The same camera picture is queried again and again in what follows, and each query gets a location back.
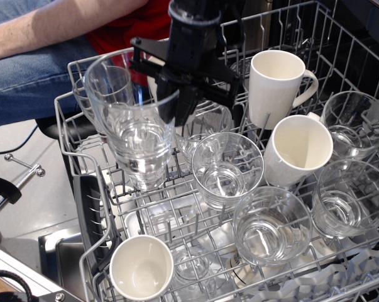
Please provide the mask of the person forearm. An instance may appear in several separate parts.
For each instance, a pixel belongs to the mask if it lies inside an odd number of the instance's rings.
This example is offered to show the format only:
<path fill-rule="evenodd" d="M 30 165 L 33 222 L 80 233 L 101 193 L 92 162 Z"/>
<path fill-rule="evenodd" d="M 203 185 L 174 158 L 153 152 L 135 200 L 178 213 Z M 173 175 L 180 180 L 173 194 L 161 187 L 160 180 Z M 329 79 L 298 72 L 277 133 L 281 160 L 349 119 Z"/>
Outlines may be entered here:
<path fill-rule="evenodd" d="M 0 60 L 100 28 L 147 1 L 53 1 L 0 24 Z"/>

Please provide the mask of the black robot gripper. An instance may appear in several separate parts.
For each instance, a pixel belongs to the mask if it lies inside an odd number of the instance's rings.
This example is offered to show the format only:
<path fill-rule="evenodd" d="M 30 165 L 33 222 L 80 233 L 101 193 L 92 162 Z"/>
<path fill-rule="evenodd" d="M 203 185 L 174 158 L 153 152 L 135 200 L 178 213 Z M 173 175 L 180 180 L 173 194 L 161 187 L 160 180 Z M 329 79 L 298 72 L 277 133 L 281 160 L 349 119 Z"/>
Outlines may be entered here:
<path fill-rule="evenodd" d="M 131 68 L 155 78 L 162 121 L 169 124 L 175 118 L 175 126 L 184 126 L 203 97 L 234 106 L 241 79 L 216 57 L 220 12 L 169 15 L 172 22 L 168 40 L 131 40 Z"/>

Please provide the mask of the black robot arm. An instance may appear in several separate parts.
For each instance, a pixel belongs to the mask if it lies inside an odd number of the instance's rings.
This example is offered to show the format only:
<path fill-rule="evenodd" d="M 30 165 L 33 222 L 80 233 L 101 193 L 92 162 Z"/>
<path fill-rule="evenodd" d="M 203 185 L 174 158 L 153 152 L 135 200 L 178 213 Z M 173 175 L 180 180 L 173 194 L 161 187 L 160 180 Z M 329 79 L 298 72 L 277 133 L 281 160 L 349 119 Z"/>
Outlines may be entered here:
<path fill-rule="evenodd" d="M 134 55 L 130 67 L 155 79 L 157 99 L 179 94 L 161 110 L 163 121 L 185 125 L 203 99 L 233 108 L 243 80 L 216 55 L 217 43 L 226 44 L 221 31 L 226 9 L 243 26 L 234 1 L 171 1 L 167 41 L 140 37 L 131 40 Z"/>

